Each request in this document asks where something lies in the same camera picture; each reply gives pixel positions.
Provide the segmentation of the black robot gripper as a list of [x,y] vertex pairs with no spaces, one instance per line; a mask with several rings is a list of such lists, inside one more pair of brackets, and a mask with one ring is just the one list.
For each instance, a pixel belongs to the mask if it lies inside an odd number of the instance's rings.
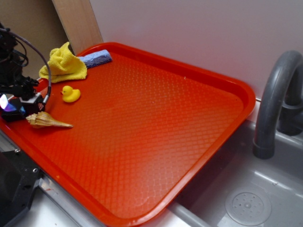
[[39,82],[23,76],[23,68],[28,65],[26,53],[15,50],[19,43],[10,30],[0,26],[0,92],[22,99],[33,98]]

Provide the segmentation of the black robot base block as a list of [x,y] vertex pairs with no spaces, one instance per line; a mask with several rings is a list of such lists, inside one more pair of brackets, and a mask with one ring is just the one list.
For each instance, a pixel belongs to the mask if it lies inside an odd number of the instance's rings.
[[0,153],[0,225],[10,227],[29,211],[41,178],[39,166],[21,149]]

